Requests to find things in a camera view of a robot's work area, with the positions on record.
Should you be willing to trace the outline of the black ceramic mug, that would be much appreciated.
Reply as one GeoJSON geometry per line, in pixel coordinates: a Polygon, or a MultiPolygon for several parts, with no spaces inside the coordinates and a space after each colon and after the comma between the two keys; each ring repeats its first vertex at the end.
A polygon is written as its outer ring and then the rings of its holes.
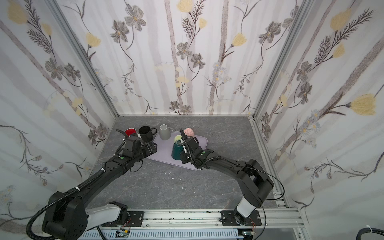
{"type": "Polygon", "coordinates": [[[152,142],[157,132],[157,128],[151,128],[149,126],[142,126],[139,128],[139,135],[145,143],[152,142]]]}

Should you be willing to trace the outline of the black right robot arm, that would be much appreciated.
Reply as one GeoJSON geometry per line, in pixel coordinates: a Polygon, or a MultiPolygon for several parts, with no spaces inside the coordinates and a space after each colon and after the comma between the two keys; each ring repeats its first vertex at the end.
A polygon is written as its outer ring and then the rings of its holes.
{"type": "Polygon", "coordinates": [[[191,163],[198,170],[218,171],[237,181],[243,197],[234,209],[234,218],[237,224],[246,225],[252,212],[262,207],[273,190],[271,176],[255,160],[242,162],[225,158],[213,150],[202,149],[197,138],[187,136],[183,130],[180,133],[183,164],[191,163]]]}

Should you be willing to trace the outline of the cream mug red inside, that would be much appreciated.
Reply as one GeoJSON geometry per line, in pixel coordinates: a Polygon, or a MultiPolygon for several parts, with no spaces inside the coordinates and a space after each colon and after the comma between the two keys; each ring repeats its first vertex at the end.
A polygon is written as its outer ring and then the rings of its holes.
{"type": "Polygon", "coordinates": [[[134,129],[134,128],[128,128],[125,130],[125,134],[130,137],[130,136],[134,136],[134,137],[137,137],[138,136],[138,133],[137,133],[137,130],[134,129]]]}

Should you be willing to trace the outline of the light green ceramic mug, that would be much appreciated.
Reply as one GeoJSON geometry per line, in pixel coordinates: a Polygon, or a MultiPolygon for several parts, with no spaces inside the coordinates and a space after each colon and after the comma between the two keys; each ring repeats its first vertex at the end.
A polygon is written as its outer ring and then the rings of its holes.
{"type": "Polygon", "coordinates": [[[175,136],[174,142],[175,142],[175,143],[176,143],[176,142],[180,142],[180,143],[182,143],[182,142],[183,142],[183,138],[182,138],[182,136],[181,136],[181,135],[177,135],[177,136],[175,136]]]}

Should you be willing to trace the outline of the dark green ceramic mug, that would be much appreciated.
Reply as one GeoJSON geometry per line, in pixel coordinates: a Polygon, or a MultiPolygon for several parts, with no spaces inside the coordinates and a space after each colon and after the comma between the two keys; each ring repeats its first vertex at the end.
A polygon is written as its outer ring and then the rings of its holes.
{"type": "Polygon", "coordinates": [[[184,151],[183,144],[181,140],[177,140],[174,142],[173,149],[172,149],[172,158],[176,161],[181,160],[181,153],[184,151]]]}

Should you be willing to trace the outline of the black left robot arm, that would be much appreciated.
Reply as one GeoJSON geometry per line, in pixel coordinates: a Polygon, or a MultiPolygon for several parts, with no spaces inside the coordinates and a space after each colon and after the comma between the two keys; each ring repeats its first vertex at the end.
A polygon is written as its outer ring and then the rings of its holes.
{"type": "Polygon", "coordinates": [[[157,144],[137,136],[127,137],[102,168],[86,181],[65,193],[53,194],[45,209],[42,230],[50,239],[76,240],[88,229],[98,226],[87,211],[89,203],[114,180],[137,162],[157,152],[157,144]]]}

